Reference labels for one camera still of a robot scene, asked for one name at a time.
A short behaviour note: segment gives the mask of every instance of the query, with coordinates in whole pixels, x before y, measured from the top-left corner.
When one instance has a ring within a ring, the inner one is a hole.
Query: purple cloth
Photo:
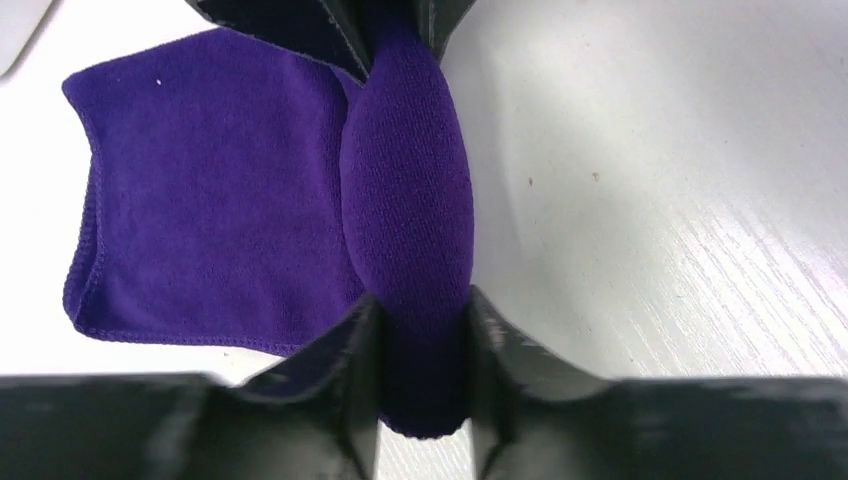
[[[433,55],[405,26],[379,32],[364,88],[226,30],[68,78],[92,150],[64,296],[76,329],[289,355],[370,291],[390,316],[384,418],[454,431],[468,165]]]

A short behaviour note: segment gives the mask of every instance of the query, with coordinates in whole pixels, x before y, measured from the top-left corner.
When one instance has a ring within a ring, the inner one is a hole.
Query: black object
[[[477,289],[467,320],[479,480],[848,479],[841,380],[608,381],[523,335]],[[365,296],[240,388],[190,375],[0,379],[0,478],[373,478],[383,323]]]
[[[359,83],[373,61],[365,27],[373,2],[410,16],[441,59],[474,0],[186,0],[208,21],[333,65]]]

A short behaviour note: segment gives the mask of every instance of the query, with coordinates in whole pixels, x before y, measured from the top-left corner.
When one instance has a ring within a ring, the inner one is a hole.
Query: gripped purple cloth
[[[384,419],[458,428],[468,164],[433,55],[395,22],[376,39],[364,88],[226,30],[68,78],[92,149],[77,330],[289,355],[369,291],[390,316]]]

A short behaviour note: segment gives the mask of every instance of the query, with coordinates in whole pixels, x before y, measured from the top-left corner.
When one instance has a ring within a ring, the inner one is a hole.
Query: tabletop
[[[599,375],[848,373],[848,4],[478,0],[442,66],[474,282]],[[206,371],[241,349],[81,337],[61,307],[89,162],[69,74],[207,29],[176,0],[57,4],[0,79],[0,374]],[[470,478],[460,432],[381,479]]]

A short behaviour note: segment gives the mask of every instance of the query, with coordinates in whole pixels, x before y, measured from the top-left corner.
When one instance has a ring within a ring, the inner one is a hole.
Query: cloth fold
[[[364,87],[227,30],[69,77],[92,150],[76,329],[290,355],[369,291],[390,317],[385,420],[458,428],[468,164],[435,57],[402,23],[375,38]]]

